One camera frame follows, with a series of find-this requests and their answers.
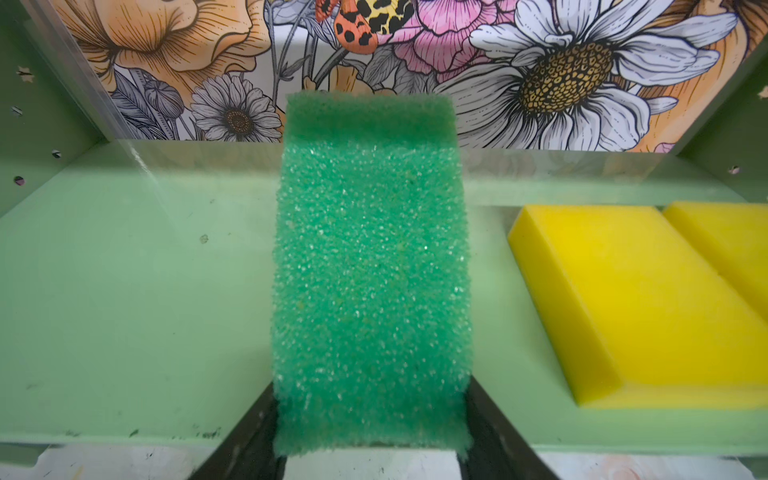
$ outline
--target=yellow flower center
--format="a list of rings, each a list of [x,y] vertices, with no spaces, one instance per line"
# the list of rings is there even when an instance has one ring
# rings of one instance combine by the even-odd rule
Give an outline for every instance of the yellow flower center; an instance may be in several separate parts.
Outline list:
[[[234,134],[248,135],[253,132],[253,120],[242,110],[232,109],[224,114],[228,128]]]
[[[611,50],[598,43],[574,45],[544,57],[523,82],[522,106],[543,114],[576,105],[600,87],[612,64]]]

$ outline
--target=pink flower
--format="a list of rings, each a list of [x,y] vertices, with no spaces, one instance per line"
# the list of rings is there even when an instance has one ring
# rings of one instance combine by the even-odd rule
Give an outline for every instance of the pink flower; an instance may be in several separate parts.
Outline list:
[[[395,55],[410,71],[437,71],[438,82],[453,78],[485,57],[469,43],[480,25],[513,23],[518,0],[413,0],[415,14],[379,44],[395,45]]]

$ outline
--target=sponge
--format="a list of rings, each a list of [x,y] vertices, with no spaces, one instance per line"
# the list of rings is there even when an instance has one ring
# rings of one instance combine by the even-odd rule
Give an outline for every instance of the sponge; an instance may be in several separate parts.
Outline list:
[[[768,321],[768,205],[675,202],[664,216]]]
[[[276,229],[278,455],[464,452],[467,222],[449,99],[289,97]]]
[[[768,406],[768,323],[657,209],[528,206],[509,243],[579,405]]]

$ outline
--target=spotted orange wing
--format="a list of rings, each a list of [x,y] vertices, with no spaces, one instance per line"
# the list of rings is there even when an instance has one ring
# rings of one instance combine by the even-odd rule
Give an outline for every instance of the spotted orange wing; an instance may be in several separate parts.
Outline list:
[[[331,13],[339,0],[315,0],[315,19],[317,23],[323,23]]]
[[[358,12],[354,0],[342,0],[333,27],[339,43],[352,53],[372,54],[379,46],[379,37],[371,32],[371,26]]]

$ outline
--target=green sponge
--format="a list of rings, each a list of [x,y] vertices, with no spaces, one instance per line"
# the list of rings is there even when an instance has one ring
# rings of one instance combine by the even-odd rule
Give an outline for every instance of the green sponge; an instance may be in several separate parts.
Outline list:
[[[450,100],[289,97],[272,328],[278,455],[471,443],[468,244]]]

